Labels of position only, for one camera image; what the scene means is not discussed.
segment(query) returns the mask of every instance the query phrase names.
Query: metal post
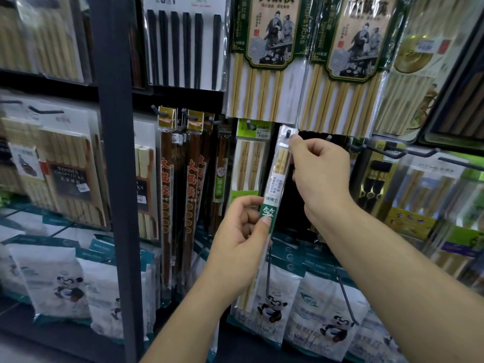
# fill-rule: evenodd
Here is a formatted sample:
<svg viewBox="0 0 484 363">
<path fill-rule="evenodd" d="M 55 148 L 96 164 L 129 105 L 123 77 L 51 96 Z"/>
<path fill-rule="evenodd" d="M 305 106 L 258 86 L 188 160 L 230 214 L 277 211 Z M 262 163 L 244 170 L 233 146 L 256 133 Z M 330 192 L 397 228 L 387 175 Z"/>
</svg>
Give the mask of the metal post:
<svg viewBox="0 0 484 363">
<path fill-rule="evenodd" d="M 144 353 L 128 0 L 89 0 L 126 362 Z"/>
</svg>

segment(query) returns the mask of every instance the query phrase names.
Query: yellow label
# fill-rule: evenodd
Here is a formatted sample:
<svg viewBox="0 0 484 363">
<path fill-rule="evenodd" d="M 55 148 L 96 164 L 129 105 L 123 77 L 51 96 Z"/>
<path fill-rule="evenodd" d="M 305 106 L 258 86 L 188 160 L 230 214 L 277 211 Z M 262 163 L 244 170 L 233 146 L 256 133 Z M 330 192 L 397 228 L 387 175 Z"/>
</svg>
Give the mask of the yellow label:
<svg viewBox="0 0 484 363">
<path fill-rule="evenodd" d="M 436 220 L 425 215 L 420 215 L 392 207 L 385 220 L 388 225 L 397 233 L 409 237 L 426 240 Z"/>
</svg>

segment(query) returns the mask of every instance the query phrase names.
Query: dark green cardboard label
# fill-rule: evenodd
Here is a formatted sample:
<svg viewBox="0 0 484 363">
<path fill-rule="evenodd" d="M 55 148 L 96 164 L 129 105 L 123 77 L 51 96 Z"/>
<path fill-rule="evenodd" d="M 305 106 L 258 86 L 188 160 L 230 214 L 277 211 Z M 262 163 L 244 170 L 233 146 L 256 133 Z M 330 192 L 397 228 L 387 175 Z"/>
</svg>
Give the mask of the dark green cardboard label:
<svg viewBox="0 0 484 363">
<path fill-rule="evenodd" d="M 363 83 L 390 67 L 411 0 L 324 0 L 311 61 L 331 79 Z"/>
<path fill-rule="evenodd" d="M 307 56 L 316 0 L 238 0 L 231 51 L 258 69 L 285 69 Z"/>
</svg>

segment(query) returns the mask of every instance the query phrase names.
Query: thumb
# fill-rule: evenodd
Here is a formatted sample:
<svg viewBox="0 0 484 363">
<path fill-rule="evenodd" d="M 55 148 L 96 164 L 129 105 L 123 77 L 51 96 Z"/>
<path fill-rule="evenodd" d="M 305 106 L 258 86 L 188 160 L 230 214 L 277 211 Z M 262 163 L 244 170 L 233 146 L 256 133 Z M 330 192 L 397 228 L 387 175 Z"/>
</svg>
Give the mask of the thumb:
<svg viewBox="0 0 484 363">
<path fill-rule="evenodd" d="M 299 135 L 291 136 L 289 140 L 289 149 L 291 150 L 294 158 L 294 165 L 297 167 L 298 163 L 301 163 L 307 154 L 311 152 L 308 150 L 306 142 Z"/>
<path fill-rule="evenodd" d="M 270 223 L 271 218 L 269 216 L 263 216 L 260 218 L 257 221 L 251 236 L 246 242 L 244 242 L 244 244 L 247 245 L 246 247 L 251 249 L 251 252 L 259 255 L 259 258 L 264 249 L 264 245 L 266 244 L 267 237 L 269 236 Z"/>
</svg>

